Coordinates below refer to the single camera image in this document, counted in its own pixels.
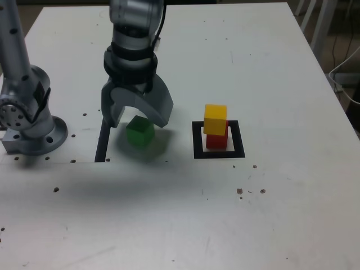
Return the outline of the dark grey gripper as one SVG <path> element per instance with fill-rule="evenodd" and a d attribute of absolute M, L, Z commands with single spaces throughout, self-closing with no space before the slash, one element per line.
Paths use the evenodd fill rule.
<path fill-rule="evenodd" d="M 168 124 L 173 100 L 166 84 L 158 75 L 141 84 L 108 80 L 101 91 L 104 121 L 116 128 L 126 107 L 138 109 L 150 122 L 162 128 Z"/>

